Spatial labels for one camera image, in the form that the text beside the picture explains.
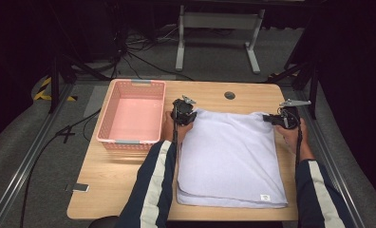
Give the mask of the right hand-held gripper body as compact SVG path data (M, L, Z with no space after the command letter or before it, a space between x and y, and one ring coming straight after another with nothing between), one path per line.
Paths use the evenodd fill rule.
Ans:
M311 101L286 100L279 105L276 124L285 129L296 128L300 125L300 117L297 107L310 104Z

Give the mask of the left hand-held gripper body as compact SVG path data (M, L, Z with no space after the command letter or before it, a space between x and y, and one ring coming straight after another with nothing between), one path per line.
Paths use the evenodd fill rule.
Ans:
M182 95L181 99L173 101L171 117L177 125L188 125L190 114L194 111L194 100Z

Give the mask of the pink plastic basket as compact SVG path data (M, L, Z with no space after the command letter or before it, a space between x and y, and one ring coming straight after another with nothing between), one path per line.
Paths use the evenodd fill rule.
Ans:
M113 80L96 139L106 149L148 150L160 139L166 83Z

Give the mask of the white printed towel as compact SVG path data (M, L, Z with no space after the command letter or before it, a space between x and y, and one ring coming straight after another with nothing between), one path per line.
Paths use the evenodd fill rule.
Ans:
M197 206L283 208L274 128L262 112L200 109L179 153L178 203Z

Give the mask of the person's right hand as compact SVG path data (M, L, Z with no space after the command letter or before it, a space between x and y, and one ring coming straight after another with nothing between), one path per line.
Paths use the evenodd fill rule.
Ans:
M308 139L308 129L306 122L303 118L300 119L300 124L295 129L285 129L280 125L276 125L275 130L281 134L285 140L285 143L289 146L292 153L297 152L297 142L298 142L298 130L302 131L302 141L300 143L300 150L298 155L298 160L314 160L315 157L311 151Z

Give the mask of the person's left hand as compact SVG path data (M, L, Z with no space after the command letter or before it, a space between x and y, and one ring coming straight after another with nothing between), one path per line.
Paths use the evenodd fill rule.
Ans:
M171 112L166 111L165 114L165 121L162 125L162 132L161 138L163 140L172 141L174 139L174 120L171 117ZM177 132L178 132L178 145L181 145L186 134L193 128L193 123L189 123L188 125L178 125Z

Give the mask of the black metal stand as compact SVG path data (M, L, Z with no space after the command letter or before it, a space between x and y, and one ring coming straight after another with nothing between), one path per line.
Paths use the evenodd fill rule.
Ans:
M76 60L73 57L58 53L51 61L49 76L51 78L51 102L49 113L53 113L59 106L60 99L60 78L63 78L65 83L74 84L76 82L76 74L72 69L72 66L76 66L82 71L90 74L94 78L101 81L110 81L110 78L102 75L96 69L84 64L83 62Z
M318 87L318 70L315 61L308 61L299 65L291 66L278 74L271 74L265 81L266 84L275 84L284 78L296 73L295 79L291 83L294 90L303 90L306 85L310 85L309 100L311 101L308 111L311 117L316 119L316 96Z

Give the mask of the metal floor rail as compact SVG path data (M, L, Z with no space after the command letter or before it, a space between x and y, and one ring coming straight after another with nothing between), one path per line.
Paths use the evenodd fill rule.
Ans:
M315 136L318 147L321 151L320 158L322 159L324 165L327 167L329 176L331 177L332 183L335 188L341 193L345 204L349 210L351 219L354 223L355 228L366 228L356 205L354 204L353 198L349 192L348 185L345 178L341 174L338 165L334 161L334 158L330 154L328 144L326 142L325 136L320 128L319 123L314 120L307 107L300 107L303 112L303 117L306 119L309 131Z
M33 141L28 144L28 150L22 157L16 170L10 178L9 184L0 198L0 226L5 219L9 209L16 200L18 194L22 190L23 185L28 180L32 166L36 163L37 157L43 151L43 147L47 142L47 135L53 126L55 118L65 104L67 97L72 92L73 85L64 85L60 91L60 103L53 113L47 113L44 121L38 124L38 131L33 135Z

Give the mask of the grey metal table frame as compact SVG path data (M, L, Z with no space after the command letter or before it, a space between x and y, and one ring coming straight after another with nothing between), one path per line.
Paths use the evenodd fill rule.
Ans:
M254 46L259 31L261 30L264 14L265 10L263 9L255 14L191 12L186 11L185 7L181 5L179 7L179 44L175 64L176 71L183 70L185 29L241 29L251 30L253 32L251 40L245 43L245 49L253 73L259 74L260 66L255 56Z

